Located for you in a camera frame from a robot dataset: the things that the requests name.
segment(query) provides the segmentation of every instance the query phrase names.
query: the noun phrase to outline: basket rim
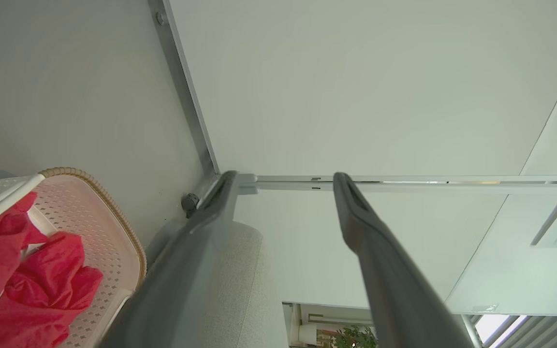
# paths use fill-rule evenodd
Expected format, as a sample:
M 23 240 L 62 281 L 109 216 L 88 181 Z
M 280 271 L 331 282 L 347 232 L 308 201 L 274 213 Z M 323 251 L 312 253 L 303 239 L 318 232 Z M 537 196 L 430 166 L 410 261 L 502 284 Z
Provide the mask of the basket rim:
M 92 191 L 94 191 L 100 197 L 102 202 L 104 202 L 104 204 L 111 211 L 111 214 L 115 216 L 117 222 L 119 222 L 119 224 L 122 226 L 122 228 L 126 232 L 126 235 L 128 236 L 128 239 L 132 243 L 132 246 L 137 251 L 137 255 L 139 256 L 139 268 L 140 268 L 139 280 L 137 281 L 137 287 L 136 287 L 138 289 L 139 286 L 141 285 L 141 282 L 146 277 L 146 273 L 147 273 L 146 252 L 143 249 L 141 242 L 139 242 L 139 238 L 137 238 L 137 235 L 135 235 L 135 233 L 132 231 L 132 227 L 130 226 L 130 223 L 126 219 L 126 216 L 124 216 L 124 213 L 121 211 L 120 207 L 117 206 L 117 203 L 115 203 L 113 198 L 111 198 L 111 195 L 102 187 L 102 185 L 100 185 L 100 183 L 93 176 L 91 176 L 84 170 L 80 170 L 73 167 L 55 167 L 55 168 L 48 168 L 46 170 L 42 170 L 39 172 L 39 174 L 42 174 L 44 178 L 49 178 L 58 175 L 74 176 L 76 178 L 79 178 L 80 180 L 83 180 L 92 189 Z

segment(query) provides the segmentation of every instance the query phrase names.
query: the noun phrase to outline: pink laundry basket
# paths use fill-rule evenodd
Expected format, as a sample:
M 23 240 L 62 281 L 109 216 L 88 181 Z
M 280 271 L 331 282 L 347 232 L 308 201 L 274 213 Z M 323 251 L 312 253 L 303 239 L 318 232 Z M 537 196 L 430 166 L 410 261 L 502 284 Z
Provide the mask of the pink laundry basket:
M 146 275 L 146 256 L 111 196 L 91 175 L 59 167 L 34 176 L 0 180 L 0 214 L 31 191 L 38 193 L 29 217 L 45 235 L 82 236 L 85 265 L 104 274 L 91 306 L 70 326 L 63 348 L 93 347 Z

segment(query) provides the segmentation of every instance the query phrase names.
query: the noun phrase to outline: green leaves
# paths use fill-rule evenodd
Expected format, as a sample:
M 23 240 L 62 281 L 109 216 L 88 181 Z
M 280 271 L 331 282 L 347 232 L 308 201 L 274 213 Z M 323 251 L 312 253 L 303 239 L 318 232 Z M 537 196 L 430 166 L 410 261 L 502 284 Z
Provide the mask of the green leaves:
M 336 348 L 378 348 L 378 340 L 373 335 L 371 328 L 365 326 L 364 332 L 358 326 L 338 330 L 334 337 Z

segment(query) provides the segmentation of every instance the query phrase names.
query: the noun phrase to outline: floor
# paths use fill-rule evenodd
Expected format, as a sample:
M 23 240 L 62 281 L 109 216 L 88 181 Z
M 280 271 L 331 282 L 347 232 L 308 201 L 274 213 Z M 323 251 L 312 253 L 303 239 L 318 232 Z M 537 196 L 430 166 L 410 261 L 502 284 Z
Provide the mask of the floor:
M 86 170 L 146 247 L 185 221 L 181 196 L 214 174 L 156 7 L 0 1 L 0 178 Z

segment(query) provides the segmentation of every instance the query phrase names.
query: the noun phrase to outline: perforated basket wall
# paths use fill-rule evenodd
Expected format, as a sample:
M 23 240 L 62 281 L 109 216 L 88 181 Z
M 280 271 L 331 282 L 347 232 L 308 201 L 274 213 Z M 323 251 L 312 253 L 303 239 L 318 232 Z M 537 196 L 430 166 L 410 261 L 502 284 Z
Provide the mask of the perforated basket wall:
M 32 222 L 46 235 L 67 231 L 82 236 L 85 265 L 104 274 L 90 308 L 75 319 L 61 345 L 93 347 L 145 277 L 145 254 L 115 202 L 90 175 L 73 168 L 40 174 L 44 180 L 31 190 L 38 193 L 29 210 Z M 0 193 L 11 185 L 18 180 L 0 180 Z

